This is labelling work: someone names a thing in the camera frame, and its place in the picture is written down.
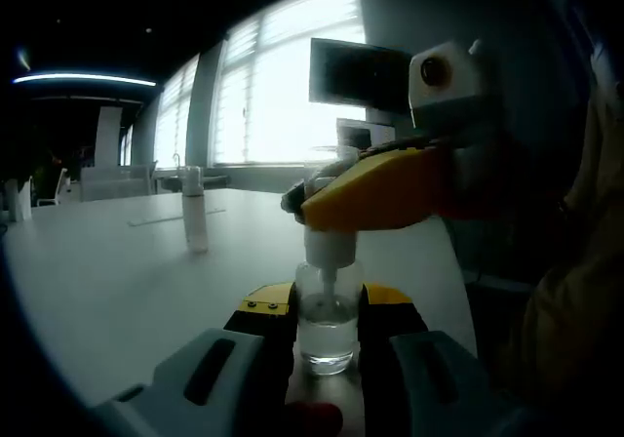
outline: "window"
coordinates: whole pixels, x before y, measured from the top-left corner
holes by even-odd
[[[121,138],[121,152],[119,155],[120,166],[132,165],[133,127],[134,125],[131,125],[124,137]]]
[[[336,145],[336,118],[362,107],[308,100],[310,39],[365,42],[360,0],[288,0],[230,31],[214,109],[215,164],[300,163]]]
[[[186,163],[186,127],[198,61],[199,56],[183,66],[165,84],[160,96],[154,139],[154,160],[158,161],[158,169]]]

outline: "fluorescent light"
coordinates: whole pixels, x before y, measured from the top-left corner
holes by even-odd
[[[119,76],[105,76],[102,74],[82,74],[82,73],[48,73],[33,74],[31,76],[22,76],[13,80],[14,84],[23,83],[25,81],[39,81],[43,79],[95,79],[98,81],[117,81],[119,83],[140,84],[141,86],[156,86],[151,81],[143,81],[140,79],[121,78]]]

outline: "bottle cap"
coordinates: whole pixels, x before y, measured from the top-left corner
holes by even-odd
[[[189,166],[184,172],[184,183],[182,192],[187,196],[197,196],[204,193],[204,184],[202,182],[202,168],[197,166]]]
[[[339,269],[355,262],[357,232],[312,230],[303,234],[305,259],[318,268]]]

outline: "table surface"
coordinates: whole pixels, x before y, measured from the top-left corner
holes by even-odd
[[[87,406],[151,382],[158,363],[222,327],[253,289],[293,280],[305,258],[303,227],[280,198],[207,191],[207,210],[225,211],[207,215],[203,255],[187,251],[181,219],[128,225],[181,215],[179,194],[42,207],[10,226],[5,251],[26,318]],[[439,218],[362,232],[357,256],[366,281],[403,291],[430,330],[476,355],[462,275]]]

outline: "white chair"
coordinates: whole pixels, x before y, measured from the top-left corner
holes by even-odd
[[[148,166],[85,167],[80,172],[82,201],[151,195]]]
[[[60,195],[60,191],[62,190],[62,186],[65,184],[66,178],[67,178],[67,169],[62,168],[60,170],[60,174],[58,175],[58,182],[57,182],[57,188],[55,190],[55,197],[54,198],[38,198],[37,206],[38,207],[41,206],[42,203],[55,205],[55,206],[60,204],[59,195]]]

